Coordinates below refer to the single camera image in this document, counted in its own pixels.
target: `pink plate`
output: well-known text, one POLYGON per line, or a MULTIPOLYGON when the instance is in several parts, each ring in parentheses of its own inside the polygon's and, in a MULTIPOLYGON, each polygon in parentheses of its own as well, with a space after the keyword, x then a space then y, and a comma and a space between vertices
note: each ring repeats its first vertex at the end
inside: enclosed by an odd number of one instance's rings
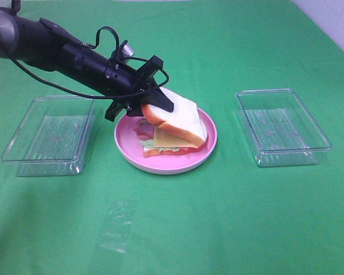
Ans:
POLYGON ((159 155, 144 158, 143 147, 132 129, 140 117, 121 117, 115 128, 115 142, 124 158, 133 166, 153 174, 172 175, 190 171, 202 164, 212 153, 217 143, 217 128, 213 120, 201 109, 200 118, 208 129, 208 140, 204 148, 186 155, 159 155))

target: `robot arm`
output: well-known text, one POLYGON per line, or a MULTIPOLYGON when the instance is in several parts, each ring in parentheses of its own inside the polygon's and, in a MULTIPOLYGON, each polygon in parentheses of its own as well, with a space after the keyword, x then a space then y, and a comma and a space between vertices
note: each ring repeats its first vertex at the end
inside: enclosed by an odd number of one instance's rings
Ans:
POLYGON ((50 20, 32 21, 19 17, 19 9, 20 1, 15 0, 12 0, 11 9, 0 9, 0 58, 9 58, 19 67, 17 60, 48 72, 57 70, 104 96, 83 95, 65 88, 63 91, 90 98, 113 99, 105 114, 110 121, 114 121, 122 109, 127 110, 128 116, 142 116, 140 105, 145 103, 173 111, 173 103, 153 78, 157 71, 163 71, 163 61, 157 56, 134 69, 127 65, 134 51, 127 41, 120 45, 112 28, 99 29, 93 46, 82 43, 50 20), (116 40, 116 49, 110 58, 94 51, 103 29, 110 31, 116 40))

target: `green cloth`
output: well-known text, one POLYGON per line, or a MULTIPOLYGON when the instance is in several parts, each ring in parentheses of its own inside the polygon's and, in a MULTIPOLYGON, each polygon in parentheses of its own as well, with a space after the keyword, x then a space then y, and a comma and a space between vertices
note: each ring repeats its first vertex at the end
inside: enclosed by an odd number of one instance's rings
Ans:
MULTIPOLYGON (((344 274, 344 53, 294 3, 23 1, 20 16, 92 44, 109 25, 136 56, 159 56, 166 87, 211 116, 218 143, 193 171, 148 174, 100 118, 78 176, 18 178, 0 161, 0 274, 344 274), (322 163, 255 164, 234 94, 272 88, 294 89, 322 127, 322 163)), ((102 33, 99 52, 113 48, 102 33)), ((0 59, 0 157, 33 98, 63 94, 0 59)))

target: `plastic tray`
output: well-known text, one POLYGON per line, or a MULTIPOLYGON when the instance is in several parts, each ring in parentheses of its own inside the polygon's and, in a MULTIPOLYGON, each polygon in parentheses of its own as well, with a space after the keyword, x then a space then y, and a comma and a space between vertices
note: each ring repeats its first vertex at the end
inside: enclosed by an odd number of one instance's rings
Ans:
POLYGON ((35 98, 1 159, 19 165, 17 176, 82 172, 95 100, 78 96, 35 98))
POLYGON ((331 143, 292 89, 236 94, 238 117, 261 167, 316 164, 331 143))

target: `bread slice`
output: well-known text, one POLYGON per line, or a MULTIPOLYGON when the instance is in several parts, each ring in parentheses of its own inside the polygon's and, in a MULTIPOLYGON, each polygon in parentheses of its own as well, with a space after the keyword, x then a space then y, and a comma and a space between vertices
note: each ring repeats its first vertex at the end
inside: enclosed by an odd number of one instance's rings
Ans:
POLYGON ((195 102, 182 97, 164 87, 162 92, 174 103, 172 113, 151 104, 142 106, 142 112, 146 120, 158 128, 188 140, 197 147, 202 146, 208 132, 201 123, 197 105, 195 102))
POLYGON ((178 151, 174 151, 174 150, 166 150, 166 148, 164 150, 160 150, 159 148, 146 148, 143 147, 143 154, 144 154, 144 158, 149 158, 151 156, 159 156, 159 155, 186 155, 189 153, 193 153, 193 152, 199 152, 200 150, 202 150, 205 146, 200 146, 199 148, 181 148, 178 151))

